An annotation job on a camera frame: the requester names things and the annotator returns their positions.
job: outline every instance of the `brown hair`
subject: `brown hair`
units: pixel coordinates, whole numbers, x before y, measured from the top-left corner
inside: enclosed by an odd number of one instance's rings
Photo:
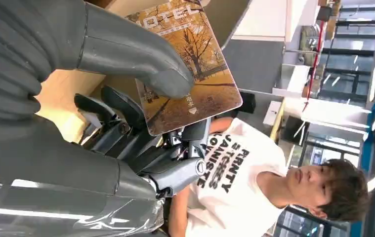
[[[365,175],[344,159],[331,159],[322,164],[333,174],[332,200],[320,206],[332,221],[359,221],[369,206],[368,185]]]

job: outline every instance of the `robotic hand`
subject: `robotic hand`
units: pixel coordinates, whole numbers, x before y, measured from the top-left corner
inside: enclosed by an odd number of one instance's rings
[[[181,186],[169,180],[197,162],[151,165],[140,177],[120,159],[66,142],[35,115],[34,96],[56,69],[134,75],[172,98],[194,84],[163,38],[83,0],[0,0],[0,236],[111,237],[157,228],[162,204],[145,180],[171,195]],[[187,135],[180,139],[189,154],[203,154]]]
[[[203,175],[210,119],[152,137],[142,109],[130,97],[109,86],[102,88],[101,97],[98,101],[75,95],[80,113],[91,121],[88,128],[93,124],[99,127],[84,141],[83,148],[124,161],[153,185],[158,198],[172,197]],[[159,146],[157,138],[163,140]]]

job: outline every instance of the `young man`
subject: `young man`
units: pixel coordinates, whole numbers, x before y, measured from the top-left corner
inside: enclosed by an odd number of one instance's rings
[[[367,183],[351,163],[288,170],[282,150],[237,118],[213,121],[210,133],[207,172],[172,199],[171,237],[259,237],[290,204],[335,221],[363,217]]]

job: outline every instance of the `white t-shirt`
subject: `white t-shirt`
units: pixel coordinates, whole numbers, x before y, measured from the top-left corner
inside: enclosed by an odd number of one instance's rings
[[[187,237],[218,234],[260,237],[283,211],[257,185],[257,174],[285,176],[283,151],[266,135],[234,119],[209,137],[205,175],[190,188]]]

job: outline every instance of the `man's arm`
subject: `man's arm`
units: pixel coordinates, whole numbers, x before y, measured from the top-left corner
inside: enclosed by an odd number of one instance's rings
[[[234,119],[231,117],[218,118],[212,121],[209,133],[224,132]],[[187,228],[187,202],[190,194],[190,186],[180,191],[171,200],[170,215],[168,219],[168,232],[171,237],[184,237]]]
[[[171,200],[168,219],[168,232],[171,237],[185,237],[186,235],[189,194],[190,186],[187,186]]]
[[[209,133],[224,132],[226,131],[234,119],[231,117],[217,118],[210,123]]]

